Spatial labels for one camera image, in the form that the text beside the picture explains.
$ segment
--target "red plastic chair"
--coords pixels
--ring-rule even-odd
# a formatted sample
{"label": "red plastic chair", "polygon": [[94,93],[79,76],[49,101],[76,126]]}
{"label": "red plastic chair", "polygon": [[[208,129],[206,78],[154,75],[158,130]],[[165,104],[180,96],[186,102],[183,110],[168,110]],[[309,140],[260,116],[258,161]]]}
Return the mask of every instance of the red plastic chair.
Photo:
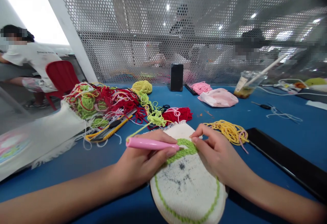
{"label": "red plastic chair", "polygon": [[73,65],[69,61],[55,61],[49,63],[45,71],[49,76],[50,80],[57,88],[58,91],[45,93],[50,105],[54,110],[57,110],[53,104],[50,96],[55,96],[63,99],[66,93],[70,93],[76,84],[80,83],[76,73],[74,71]]}

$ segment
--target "perforated metal screen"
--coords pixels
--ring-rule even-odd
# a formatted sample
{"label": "perforated metal screen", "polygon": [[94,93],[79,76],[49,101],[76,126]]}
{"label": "perforated metal screen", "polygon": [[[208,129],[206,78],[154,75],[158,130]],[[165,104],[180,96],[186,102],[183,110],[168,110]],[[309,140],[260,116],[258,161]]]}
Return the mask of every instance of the perforated metal screen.
{"label": "perforated metal screen", "polygon": [[236,84],[243,70],[280,78],[327,71],[323,0],[64,0],[99,82]]}

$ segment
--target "straw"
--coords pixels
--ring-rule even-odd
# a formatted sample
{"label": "straw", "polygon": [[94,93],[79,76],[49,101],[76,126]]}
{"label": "straw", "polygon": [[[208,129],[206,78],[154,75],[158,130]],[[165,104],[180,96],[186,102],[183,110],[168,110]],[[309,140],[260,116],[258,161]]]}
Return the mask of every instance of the straw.
{"label": "straw", "polygon": [[253,79],[251,79],[249,82],[247,82],[244,86],[249,86],[250,84],[252,84],[258,78],[260,78],[261,75],[264,75],[266,72],[268,72],[270,69],[272,69],[275,65],[277,65],[278,63],[280,63],[280,61],[282,59],[284,59],[287,55],[288,54],[284,54],[284,55],[280,56],[277,60],[275,60],[273,63],[271,63],[268,67],[266,67],[265,69],[263,69],[263,71],[261,71],[257,76],[255,76]]}

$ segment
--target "pink pouch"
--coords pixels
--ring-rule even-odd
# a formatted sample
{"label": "pink pouch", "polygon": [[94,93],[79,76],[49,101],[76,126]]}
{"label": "pink pouch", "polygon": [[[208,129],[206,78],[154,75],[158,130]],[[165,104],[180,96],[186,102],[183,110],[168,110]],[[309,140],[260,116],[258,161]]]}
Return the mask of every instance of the pink pouch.
{"label": "pink pouch", "polygon": [[203,92],[198,99],[212,107],[231,107],[238,103],[236,96],[223,88]]}

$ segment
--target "desk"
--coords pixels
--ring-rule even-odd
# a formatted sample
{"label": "desk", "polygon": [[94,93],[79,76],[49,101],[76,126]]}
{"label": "desk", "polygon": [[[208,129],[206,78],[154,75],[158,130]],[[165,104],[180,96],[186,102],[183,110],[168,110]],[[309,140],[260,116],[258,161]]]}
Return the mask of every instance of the desk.
{"label": "desk", "polygon": [[[234,90],[232,87],[225,88],[229,91]],[[220,119],[241,125],[245,129],[257,127],[311,163],[327,171],[327,111],[305,105],[306,100],[302,98],[272,95],[258,89],[249,99],[240,99],[234,107],[211,108],[200,102],[197,96],[192,96],[187,89],[184,89],[183,92],[170,92],[164,86],[154,86],[149,98],[151,101],[158,101],[159,105],[189,107],[193,112],[193,119],[188,124],[194,129],[199,123]],[[289,119],[282,119],[278,116],[267,118],[266,115],[270,114],[271,111],[262,109],[252,104],[251,101],[260,104],[269,102],[282,112],[302,118],[303,122],[298,125]],[[125,140],[128,135],[139,128],[132,122],[128,122],[118,131],[118,134]],[[249,167],[262,178],[304,197],[314,199],[310,193],[250,144],[245,145],[249,155],[241,147],[234,147]],[[1,183],[0,202],[113,164],[118,161],[124,150],[124,142],[119,145],[119,138],[116,136],[113,136],[105,147],[93,146],[90,151],[84,150],[80,141],[71,150],[51,162],[34,170],[24,171]],[[82,216],[73,223],[161,224],[165,221],[154,204],[150,187],[144,187]],[[283,223],[283,221],[249,203],[236,192],[230,191],[220,223]]]}

